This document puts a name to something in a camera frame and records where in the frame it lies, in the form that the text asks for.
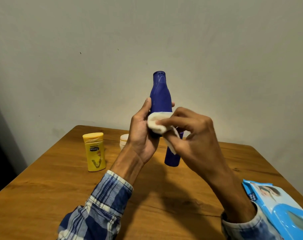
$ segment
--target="wood grain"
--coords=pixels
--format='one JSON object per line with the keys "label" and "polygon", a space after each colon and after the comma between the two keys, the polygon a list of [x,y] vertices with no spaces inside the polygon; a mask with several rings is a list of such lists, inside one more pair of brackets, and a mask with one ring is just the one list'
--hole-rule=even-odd
{"label": "wood grain", "polygon": [[[104,133],[107,168],[88,172],[82,135]],[[65,214],[83,205],[120,152],[126,130],[78,125],[0,192],[0,239],[55,239]],[[240,178],[283,188],[303,208],[298,193],[253,147],[220,143]],[[164,165],[166,146],[141,171],[117,239],[223,239],[222,206],[210,187],[183,161]]]}

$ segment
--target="white bottle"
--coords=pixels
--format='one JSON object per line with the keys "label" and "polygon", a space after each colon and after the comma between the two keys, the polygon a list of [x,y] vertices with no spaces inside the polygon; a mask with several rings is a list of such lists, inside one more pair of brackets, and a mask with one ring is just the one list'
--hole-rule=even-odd
{"label": "white bottle", "polygon": [[120,142],[119,142],[120,150],[122,150],[124,148],[124,146],[126,145],[128,136],[129,136],[129,134],[125,134],[120,137]]}

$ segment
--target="blue plaid sleeve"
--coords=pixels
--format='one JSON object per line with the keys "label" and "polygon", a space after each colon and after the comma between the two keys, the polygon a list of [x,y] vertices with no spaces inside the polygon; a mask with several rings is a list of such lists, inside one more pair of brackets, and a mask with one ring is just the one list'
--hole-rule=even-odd
{"label": "blue plaid sleeve", "polygon": [[58,239],[115,239],[132,192],[133,187],[127,181],[108,170],[85,206],[78,206],[64,217],[58,228]]}
{"label": "blue plaid sleeve", "polygon": [[225,213],[221,214],[221,230],[227,239],[237,240],[282,240],[277,230],[269,223],[260,207],[253,202],[257,209],[256,216],[246,223],[227,222]]}

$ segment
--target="dark blue bottle on table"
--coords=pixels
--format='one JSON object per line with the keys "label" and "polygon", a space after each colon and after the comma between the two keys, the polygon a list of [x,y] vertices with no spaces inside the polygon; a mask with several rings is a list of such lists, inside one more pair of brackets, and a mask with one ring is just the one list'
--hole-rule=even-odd
{"label": "dark blue bottle on table", "polygon": [[[150,112],[172,112],[171,97],[170,92],[166,83],[166,73],[163,71],[158,71],[154,73],[154,85],[150,93],[151,97],[151,109]],[[180,156],[174,155],[170,149],[167,147],[165,164],[172,167],[177,167],[179,165]]]}

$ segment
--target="yellow lotion bottle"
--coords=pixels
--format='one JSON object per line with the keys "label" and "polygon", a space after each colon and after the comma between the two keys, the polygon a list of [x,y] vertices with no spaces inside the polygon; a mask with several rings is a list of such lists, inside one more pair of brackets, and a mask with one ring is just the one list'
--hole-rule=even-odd
{"label": "yellow lotion bottle", "polygon": [[85,142],[88,171],[95,172],[106,168],[104,133],[89,133],[83,135]]}

